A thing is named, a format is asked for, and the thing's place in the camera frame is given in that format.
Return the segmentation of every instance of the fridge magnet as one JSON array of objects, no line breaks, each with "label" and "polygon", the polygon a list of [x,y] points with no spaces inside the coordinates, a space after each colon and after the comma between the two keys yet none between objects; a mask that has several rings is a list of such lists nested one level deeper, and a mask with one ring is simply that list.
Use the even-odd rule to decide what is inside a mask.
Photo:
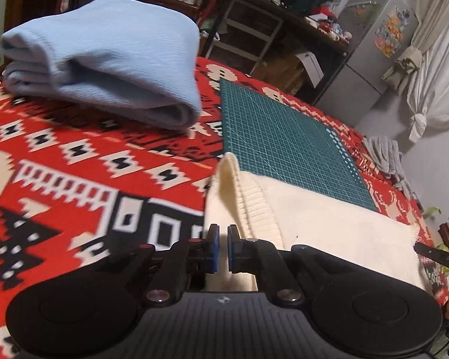
[{"label": "fridge magnet", "polygon": [[387,16],[388,19],[383,20],[382,25],[376,31],[378,38],[374,44],[387,58],[390,58],[402,45],[401,41],[404,36],[404,30],[409,24],[410,12],[407,9],[399,10],[395,6],[389,11]]}]

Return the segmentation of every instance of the black circular pad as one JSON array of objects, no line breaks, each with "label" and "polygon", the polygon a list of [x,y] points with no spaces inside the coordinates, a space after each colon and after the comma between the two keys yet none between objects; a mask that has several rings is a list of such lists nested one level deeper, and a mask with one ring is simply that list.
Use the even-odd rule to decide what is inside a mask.
[{"label": "black circular pad", "polygon": [[20,292],[6,323],[15,343],[31,354],[75,357],[112,346],[136,316],[133,297],[118,283],[58,277]]},{"label": "black circular pad", "polygon": [[330,276],[311,315],[333,345],[361,357],[410,356],[439,332],[442,312],[418,287],[372,272]]}]

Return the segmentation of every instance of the cream sweater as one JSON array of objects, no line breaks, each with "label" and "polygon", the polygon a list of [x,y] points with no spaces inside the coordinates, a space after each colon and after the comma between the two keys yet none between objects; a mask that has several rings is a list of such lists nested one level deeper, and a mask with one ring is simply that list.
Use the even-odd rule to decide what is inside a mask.
[{"label": "cream sweater", "polygon": [[418,228],[356,205],[240,171],[226,153],[212,178],[205,227],[221,229],[219,272],[209,290],[256,290],[254,277],[231,274],[227,267],[226,229],[236,224],[242,238],[256,237],[289,250],[306,244],[424,290],[429,281],[413,250]]}]

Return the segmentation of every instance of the gray towel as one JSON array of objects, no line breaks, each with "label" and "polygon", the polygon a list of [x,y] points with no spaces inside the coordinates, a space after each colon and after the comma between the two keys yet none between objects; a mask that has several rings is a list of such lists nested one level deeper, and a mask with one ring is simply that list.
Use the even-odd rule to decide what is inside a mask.
[{"label": "gray towel", "polygon": [[387,136],[376,136],[364,138],[364,145],[379,171],[391,179],[393,186],[408,200],[411,199],[414,193],[401,165],[403,154],[399,152],[398,143]]}]

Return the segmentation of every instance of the metal screw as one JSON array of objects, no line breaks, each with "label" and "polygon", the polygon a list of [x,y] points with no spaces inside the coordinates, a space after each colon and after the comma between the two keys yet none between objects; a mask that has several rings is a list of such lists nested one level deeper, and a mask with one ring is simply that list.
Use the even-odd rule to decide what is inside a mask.
[{"label": "metal screw", "polygon": [[293,289],[283,289],[278,291],[278,297],[286,302],[295,302],[301,298],[301,293]]},{"label": "metal screw", "polygon": [[170,295],[166,290],[153,289],[146,293],[146,298],[151,302],[165,302],[168,301]]}]

